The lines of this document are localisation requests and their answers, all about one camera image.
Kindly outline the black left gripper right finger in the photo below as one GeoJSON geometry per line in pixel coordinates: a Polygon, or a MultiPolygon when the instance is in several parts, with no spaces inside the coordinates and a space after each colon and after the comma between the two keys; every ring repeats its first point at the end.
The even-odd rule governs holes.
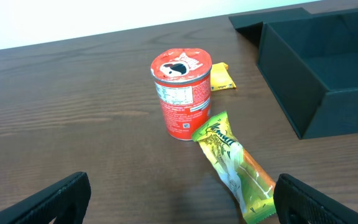
{"type": "Polygon", "coordinates": [[[289,174],[280,174],[273,201],[281,224],[358,224],[358,213],[289,174]]]}

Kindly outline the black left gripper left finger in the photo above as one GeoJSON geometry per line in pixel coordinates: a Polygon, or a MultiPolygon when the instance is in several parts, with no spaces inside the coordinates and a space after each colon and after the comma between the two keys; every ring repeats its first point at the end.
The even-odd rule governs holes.
{"type": "Polygon", "coordinates": [[[91,186],[85,172],[75,172],[0,211],[0,223],[80,224],[88,208],[91,186]]]}

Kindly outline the green yellow snack bar wrapper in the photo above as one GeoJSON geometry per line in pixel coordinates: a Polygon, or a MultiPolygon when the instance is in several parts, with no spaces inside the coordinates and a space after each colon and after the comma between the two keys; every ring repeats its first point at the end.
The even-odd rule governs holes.
{"type": "Polygon", "coordinates": [[[192,134],[232,192],[246,223],[258,223],[276,213],[275,181],[233,135],[226,111],[211,117],[192,134]]]}

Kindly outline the small yellow snack packet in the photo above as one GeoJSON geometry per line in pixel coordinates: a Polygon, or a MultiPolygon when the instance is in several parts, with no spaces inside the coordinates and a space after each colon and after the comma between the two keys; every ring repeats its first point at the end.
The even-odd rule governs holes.
{"type": "Polygon", "coordinates": [[[237,88],[233,79],[228,73],[228,65],[224,62],[215,63],[211,68],[211,90],[226,90],[237,88]]]}

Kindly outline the red snack can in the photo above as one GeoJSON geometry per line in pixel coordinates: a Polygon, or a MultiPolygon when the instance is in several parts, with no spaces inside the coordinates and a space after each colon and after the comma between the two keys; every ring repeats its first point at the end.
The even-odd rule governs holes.
{"type": "Polygon", "coordinates": [[[209,120],[212,60],[197,48],[169,49],[150,66],[168,133],[183,141],[209,120]]]}

